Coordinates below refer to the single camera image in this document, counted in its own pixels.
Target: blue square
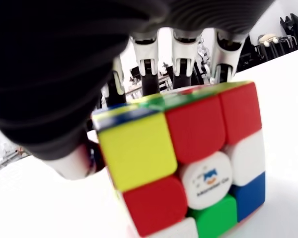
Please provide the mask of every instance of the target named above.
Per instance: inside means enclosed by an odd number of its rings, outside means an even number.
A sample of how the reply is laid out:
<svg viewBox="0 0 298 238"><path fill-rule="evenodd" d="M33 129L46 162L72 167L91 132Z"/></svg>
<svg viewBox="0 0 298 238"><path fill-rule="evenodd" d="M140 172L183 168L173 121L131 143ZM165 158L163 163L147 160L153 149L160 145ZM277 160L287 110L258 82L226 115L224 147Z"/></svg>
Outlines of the blue square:
<svg viewBox="0 0 298 238"><path fill-rule="evenodd" d="M110 129L112 127L127 123L132 120L138 120L144 117L148 117L155 113L159 113L159 111L155 111L149 108L137 108L126 113L101 119L100 121L97 121L97 123L94 122L94 125L96 130L98 132L101 132L103 130Z"/></svg>
<svg viewBox="0 0 298 238"><path fill-rule="evenodd" d="M265 202L265 172L245 186L233 185L229 193L236 198L237 221L241 222Z"/></svg>
<svg viewBox="0 0 298 238"><path fill-rule="evenodd" d="M108 107L108 108L100 108L100 109L97 109L97 110L93 111L92 115L99 115L103 112L107 112L107 111L110 111L110 110L113 110L113 109L116 109L116 108L120 108L120 107L124 107L124 106L128 106L128 104L121 103L121 104L117 104L117 105L114 105L114 106Z"/></svg>

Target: white center piece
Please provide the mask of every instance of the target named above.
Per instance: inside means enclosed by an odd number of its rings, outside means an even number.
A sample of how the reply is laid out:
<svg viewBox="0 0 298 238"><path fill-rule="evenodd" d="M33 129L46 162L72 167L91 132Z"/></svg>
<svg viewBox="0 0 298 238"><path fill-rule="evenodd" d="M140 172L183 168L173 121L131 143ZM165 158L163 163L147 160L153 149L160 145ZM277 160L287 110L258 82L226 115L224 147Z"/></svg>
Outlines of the white center piece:
<svg viewBox="0 0 298 238"><path fill-rule="evenodd" d="M199 238L199 235L195 220L189 217L147 238Z"/></svg>
<svg viewBox="0 0 298 238"><path fill-rule="evenodd" d="M180 170L188 206L202 210L220 201L232 184L232 168L226 154L217 151Z"/></svg>

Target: yellow square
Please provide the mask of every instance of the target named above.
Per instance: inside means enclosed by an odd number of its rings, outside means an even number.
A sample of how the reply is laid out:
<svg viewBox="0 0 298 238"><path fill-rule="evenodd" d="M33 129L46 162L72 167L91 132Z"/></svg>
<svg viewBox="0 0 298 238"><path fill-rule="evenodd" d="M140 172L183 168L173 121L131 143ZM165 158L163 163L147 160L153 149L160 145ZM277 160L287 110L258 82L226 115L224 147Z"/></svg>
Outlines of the yellow square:
<svg viewBox="0 0 298 238"><path fill-rule="evenodd" d="M98 138L113 181L121 192L156 181L177 169L163 113L101 131Z"/></svg>

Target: green square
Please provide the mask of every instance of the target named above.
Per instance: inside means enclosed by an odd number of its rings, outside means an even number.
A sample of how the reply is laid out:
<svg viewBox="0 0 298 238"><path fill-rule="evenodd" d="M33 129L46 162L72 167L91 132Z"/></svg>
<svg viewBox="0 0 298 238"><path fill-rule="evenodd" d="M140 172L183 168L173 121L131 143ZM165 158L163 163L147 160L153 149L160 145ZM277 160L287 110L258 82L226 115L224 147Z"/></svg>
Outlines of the green square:
<svg viewBox="0 0 298 238"><path fill-rule="evenodd" d="M228 194L204 210L189 209L187 216L195 219L199 237L217 238L237 224L236 200Z"/></svg>
<svg viewBox="0 0 298 238"><path fill-rule="evenodd" d="M151 100L154 100L156 98L161 98L161 97L162 97L162 94L156 93L156 94L151 94L151 95L144 96L141 98L133 99L130 103L131 104L145 104Z"/></svg>
<svg viewBox="0 0 298 238"><path fill-rule="evenodd" d="M214 93L210 91L207 91L207 92L201 91L196 94L188 94L188 95L182 95L180 93L167 94L167 95L163 95L162 97L155 98L145 103L142 103L140 104L140 106L164 112L164 111L171 110L173 108L183 106L185 104L189 104L194 101L198 101L203 98L207 98L212 95L214 95Z"/></svg>

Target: white square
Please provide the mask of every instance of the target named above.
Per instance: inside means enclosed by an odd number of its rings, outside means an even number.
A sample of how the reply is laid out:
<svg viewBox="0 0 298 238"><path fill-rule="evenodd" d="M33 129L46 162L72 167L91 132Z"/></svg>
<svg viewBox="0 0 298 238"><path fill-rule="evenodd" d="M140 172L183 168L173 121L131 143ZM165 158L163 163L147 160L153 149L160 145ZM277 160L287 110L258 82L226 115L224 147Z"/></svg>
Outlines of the white square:
<svg viewBox="0 0 298 238"><path fill-rule="evenodd" d="M148 236L148 238L199 238L199 235L195 220L189 217L171 227Z"/></svg>
<svg viewBox="0 0 298 238"><path fill-rule="evenodd" d="M263 131L242 139L235 145L227 145L223 151L229 156L233 169L233 184L245 186L265 172Z"/></svg>

